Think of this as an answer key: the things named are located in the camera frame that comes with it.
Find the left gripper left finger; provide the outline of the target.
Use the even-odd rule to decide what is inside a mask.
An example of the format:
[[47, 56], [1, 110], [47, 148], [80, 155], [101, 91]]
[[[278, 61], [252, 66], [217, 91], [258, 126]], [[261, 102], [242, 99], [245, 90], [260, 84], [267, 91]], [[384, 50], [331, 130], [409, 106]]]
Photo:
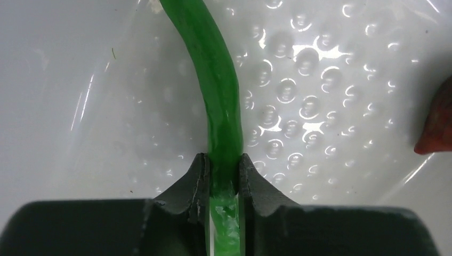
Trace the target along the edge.
[[209, 255], [209, 160], [197, 154], [178, 181], [153, 200], [152, 255]]

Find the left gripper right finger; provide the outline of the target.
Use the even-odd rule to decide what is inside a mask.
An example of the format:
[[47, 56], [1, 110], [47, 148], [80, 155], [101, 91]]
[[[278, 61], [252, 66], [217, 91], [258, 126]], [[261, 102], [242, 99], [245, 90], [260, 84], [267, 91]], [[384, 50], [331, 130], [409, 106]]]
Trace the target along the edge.
[[299, 204], [262, 177], [248, 154], [238, 172], [241, 255], [283, 255], [290, 243], [285, 216]]

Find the green chili pepper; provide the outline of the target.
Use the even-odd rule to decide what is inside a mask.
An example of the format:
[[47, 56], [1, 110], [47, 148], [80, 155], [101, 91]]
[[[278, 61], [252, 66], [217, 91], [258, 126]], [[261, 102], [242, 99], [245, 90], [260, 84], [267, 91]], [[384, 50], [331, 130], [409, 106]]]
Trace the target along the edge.
[[244, 141], [233, 60], [203, 1], [162, 1], [161, 4], [188, 49], [205, 103], [214, 253], [240, 255], [237, 192]]

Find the white plastic basket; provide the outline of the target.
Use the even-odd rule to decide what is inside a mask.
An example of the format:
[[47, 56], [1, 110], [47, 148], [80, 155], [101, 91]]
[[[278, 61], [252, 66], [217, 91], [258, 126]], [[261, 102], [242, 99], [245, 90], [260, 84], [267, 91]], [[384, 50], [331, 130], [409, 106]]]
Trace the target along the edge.
[[[417, 155], [451, 74], [451, 1], [206, 1], [244, 150], [298, 203], [416, 212], [451, 255], [451, 154]], [[155, 197], [205, 151], [159, 1], [1, 1], [1, 226], [43, 199]]]

